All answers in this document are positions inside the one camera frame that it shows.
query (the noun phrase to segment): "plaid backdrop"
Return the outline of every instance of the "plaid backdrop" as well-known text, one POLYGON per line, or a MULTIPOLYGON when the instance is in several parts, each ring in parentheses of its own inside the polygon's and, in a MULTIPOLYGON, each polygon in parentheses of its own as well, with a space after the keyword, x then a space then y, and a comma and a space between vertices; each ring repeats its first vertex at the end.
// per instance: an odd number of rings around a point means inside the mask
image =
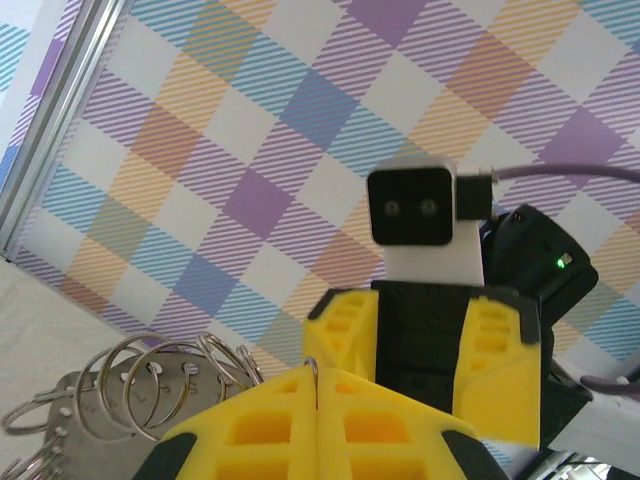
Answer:
MULTIPOLYGON (((379 161, 640 168, 635 1, 138 0, 116 30, 14 260, 127 333, 210 329, 271 373, 327 288, 384 275, 379 161)), ((496 193, 591 254, 556 353, 611 372, 640 347, 640 188, 496 193)))

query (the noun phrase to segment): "silver metal frame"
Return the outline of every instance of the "silver metal frame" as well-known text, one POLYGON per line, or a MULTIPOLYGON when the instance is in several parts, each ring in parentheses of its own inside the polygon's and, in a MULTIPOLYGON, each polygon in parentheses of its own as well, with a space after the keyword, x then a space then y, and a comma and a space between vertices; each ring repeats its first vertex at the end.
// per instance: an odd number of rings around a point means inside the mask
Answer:
POLYGON ((87 92, 119 15, 130 0, 87 0, 78 14, 33 123, 0 192, 0 256, 16 240, 43 187, 62 139, 87 92))

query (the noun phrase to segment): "white floor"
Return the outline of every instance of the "white floor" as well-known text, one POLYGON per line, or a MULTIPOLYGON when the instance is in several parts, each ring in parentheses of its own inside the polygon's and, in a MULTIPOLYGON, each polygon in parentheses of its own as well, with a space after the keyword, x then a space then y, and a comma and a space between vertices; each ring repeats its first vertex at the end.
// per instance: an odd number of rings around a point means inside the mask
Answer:
MULTIPOLYGON (((66 298, 0 259, 0 416, 33 394, 55 387, 122 335, 66 298)), ((29 420, 45 418, 38 412, 29 420)), ((0 471, 28 457, 39 436, 0 433, 0 471)))

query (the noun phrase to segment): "purple cable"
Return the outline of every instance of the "purple cable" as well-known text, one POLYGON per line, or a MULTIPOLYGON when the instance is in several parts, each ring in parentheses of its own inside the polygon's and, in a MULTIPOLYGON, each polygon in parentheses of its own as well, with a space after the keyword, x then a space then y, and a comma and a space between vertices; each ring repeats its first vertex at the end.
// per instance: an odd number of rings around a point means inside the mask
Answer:
POLYGON ((610 165, 590 165, 587 163, 538 164, 508 167, 495 170, 498 180, 529 177, 532 175, 587 175, 590 177, 612 177, 640 183, 640 172, 610 165))

